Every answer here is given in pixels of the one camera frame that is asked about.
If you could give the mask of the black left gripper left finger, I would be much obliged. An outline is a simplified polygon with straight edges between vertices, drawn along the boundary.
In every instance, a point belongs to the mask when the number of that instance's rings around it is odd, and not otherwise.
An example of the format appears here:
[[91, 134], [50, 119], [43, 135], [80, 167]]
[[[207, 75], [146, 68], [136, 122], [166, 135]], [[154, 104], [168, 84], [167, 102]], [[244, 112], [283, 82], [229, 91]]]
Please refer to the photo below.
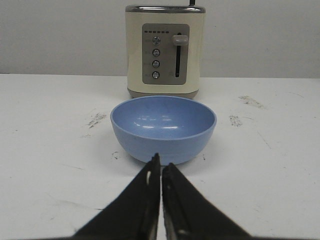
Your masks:
[[160, 156], [156, 153], [98, 215], [72, 240], [155, 240], [160, 211]]

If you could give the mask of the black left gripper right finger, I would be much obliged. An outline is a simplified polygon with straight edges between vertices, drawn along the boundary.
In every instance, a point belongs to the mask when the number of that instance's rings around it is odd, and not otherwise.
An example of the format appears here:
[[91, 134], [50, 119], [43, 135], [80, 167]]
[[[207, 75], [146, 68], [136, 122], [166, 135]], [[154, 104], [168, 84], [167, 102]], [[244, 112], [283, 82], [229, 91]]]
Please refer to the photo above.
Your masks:
[[173, 163], [162, 171], [162, 203], [168, 240], [252, 239], [211, 204]]

